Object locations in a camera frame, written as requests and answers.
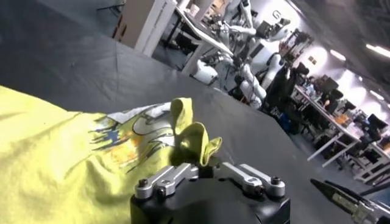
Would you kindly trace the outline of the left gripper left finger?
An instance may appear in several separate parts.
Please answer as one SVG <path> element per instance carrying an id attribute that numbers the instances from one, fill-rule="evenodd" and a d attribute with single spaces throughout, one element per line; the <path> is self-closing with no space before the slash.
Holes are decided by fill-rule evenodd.
<path id="1" fill-rule="evenodd" d="M 175 194 L 176 187 L 183 180 L 192 180 L 199 177 L 199 169 L 190 163 L 181 165 L 165 166 L 155 175 L 143 178 L 135 186 L 135 197 L 140 200 L 151 198 L 154 193 L 160 191 L 163 197 Z"/>

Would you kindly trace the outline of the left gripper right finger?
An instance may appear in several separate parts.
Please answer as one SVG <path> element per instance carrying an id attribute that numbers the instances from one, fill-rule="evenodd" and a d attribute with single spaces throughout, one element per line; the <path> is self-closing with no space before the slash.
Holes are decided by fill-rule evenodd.
<path id="1" fill-rule="evenodd" d="M 279 177 L 266 175 L 247 164 L 235 166 L 223 162 L 214 168 L 214 174 L 217 178 L 233 180 L 247 194 L 265 193 L 270 197 L 284 197 L 286 194 L 286 184 Z"/>

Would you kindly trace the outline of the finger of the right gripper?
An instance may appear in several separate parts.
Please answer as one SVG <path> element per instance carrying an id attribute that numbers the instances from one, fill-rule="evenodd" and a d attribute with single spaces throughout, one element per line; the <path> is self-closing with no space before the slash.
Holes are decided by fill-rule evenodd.
<path id="1" fill-rule="evenodd" d="M 356 212 L 359 205 L 367 206 L 372 210 L 375 208 L 389 210 L 389 206 L 383 201 L 367 198 L 367 196 L 377 194 L 381 191 L 389 191 L 389 182 L 358 193 L 331 181 L 324 181 L 324 196 L 346 213 Z"/>
<path id="2" fill-rule="evenodd" d="M 353 223 L 377 223 L 378 215 L 368 200 L 343 186 L 331 181 L 312 178 L 310 183 L 338 208 L 348 213 Z"/>

